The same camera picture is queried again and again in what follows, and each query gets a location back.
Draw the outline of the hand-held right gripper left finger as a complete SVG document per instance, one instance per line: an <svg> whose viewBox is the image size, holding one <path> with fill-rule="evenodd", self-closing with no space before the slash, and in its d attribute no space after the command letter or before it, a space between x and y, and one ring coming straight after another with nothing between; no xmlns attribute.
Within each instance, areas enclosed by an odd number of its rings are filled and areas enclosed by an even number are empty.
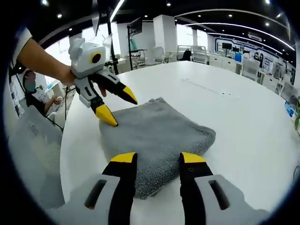
<svg viewBox="0 0 300 225"><path fill-rule="evenodd" d="M137 153L113 157L101 174L87 179L70 197L71 225L128 225L135 195Z"/></svg>

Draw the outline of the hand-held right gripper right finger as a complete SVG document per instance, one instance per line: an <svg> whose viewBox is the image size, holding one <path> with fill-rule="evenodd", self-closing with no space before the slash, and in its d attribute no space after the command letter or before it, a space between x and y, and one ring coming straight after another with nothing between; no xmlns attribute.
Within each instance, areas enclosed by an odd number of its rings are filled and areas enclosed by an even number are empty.
<svg viewBox="0 0 300 225"><path fill-rule="evenodd" d="M259 225L264 210L255 210L243 192L220 174L213 174L205 159L182 152L180 196L187 225Z"/></svg>

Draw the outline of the person's left hand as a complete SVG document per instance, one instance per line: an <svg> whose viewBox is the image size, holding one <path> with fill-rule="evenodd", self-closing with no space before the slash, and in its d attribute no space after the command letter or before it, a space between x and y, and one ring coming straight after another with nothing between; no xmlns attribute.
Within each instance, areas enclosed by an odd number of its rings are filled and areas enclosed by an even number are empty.
<svg viewBox="0 0 300 225"><path fill-rule="evenodd" d="M67 86L74 85L76 76L72 73L70 66L62 66L58 71L58 80Z"/></svg>

